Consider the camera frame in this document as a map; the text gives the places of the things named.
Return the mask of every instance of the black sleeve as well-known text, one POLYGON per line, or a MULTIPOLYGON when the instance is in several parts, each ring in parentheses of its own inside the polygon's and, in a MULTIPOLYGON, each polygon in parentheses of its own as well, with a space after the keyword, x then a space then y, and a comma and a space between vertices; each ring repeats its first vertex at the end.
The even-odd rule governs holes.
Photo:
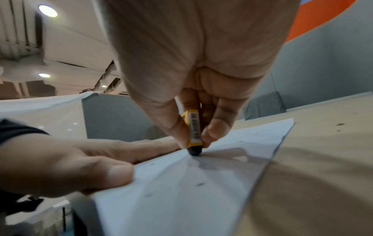
MULTIPOLYGON (((8 119, 0 120, 0 145, 16 136, 31 133, 48 134, 40 129, 19 124, 8 119)), ((16 201, 21 197, 23 197, 22 194, 13 194, 0 190, 0 212, 7 212, 7 214, 10 214, 25 210, 25 207, 23 207, 25 204, 23 204, 22 207, 19 207, 19 204, 16 203, 16 201)))
POLYGON ((24 124, 19 124, 19 123, 10 121, 8 119, 3 119, 0 121, 0 145, 3 142, 11 138, 14 138, 16 136, 32 134, 32 133, 45 134, 45 135, 48 134, 40 129, 27 126, 24 124))

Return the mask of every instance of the orange panel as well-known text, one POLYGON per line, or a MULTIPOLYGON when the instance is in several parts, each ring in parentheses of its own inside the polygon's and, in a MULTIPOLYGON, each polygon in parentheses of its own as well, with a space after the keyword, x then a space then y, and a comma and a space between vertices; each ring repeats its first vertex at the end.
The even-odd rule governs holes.
POLYGON ((356 0, 312 0, 299 6, 286 42, 330 21, 356 0))

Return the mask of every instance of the hand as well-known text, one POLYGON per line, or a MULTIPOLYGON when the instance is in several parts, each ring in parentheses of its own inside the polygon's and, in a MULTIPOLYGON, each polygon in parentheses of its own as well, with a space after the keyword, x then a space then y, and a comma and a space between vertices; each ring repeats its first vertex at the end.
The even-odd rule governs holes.
POLYGON ((182 148, 199 109, 205 147, 225 136, 292 26, 299 0, 95 0, 132 99, 182 148))
POLYGON ((0 189, 58 197, 132 182, 133 164, 174 152, 173 141, 67 140, 41 134, 0 146, 0 189))

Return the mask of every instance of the barcode label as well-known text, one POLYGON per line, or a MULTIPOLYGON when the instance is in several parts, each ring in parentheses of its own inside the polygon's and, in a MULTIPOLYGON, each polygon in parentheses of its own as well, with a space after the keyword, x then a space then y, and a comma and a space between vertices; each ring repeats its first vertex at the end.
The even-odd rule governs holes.
POLYGON ((198 112, 189 112, 189 133, 191 143, 201 143, 201 131, 199 127, 198 112))

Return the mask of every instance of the table surface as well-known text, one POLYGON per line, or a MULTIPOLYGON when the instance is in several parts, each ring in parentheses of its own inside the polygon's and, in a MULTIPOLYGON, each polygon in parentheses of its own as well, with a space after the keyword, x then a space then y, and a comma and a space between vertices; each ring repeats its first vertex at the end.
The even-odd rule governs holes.
POLYGON ((373 235, 373 96, 331 102, 233 129, 294 118, 235 235, 373 235))

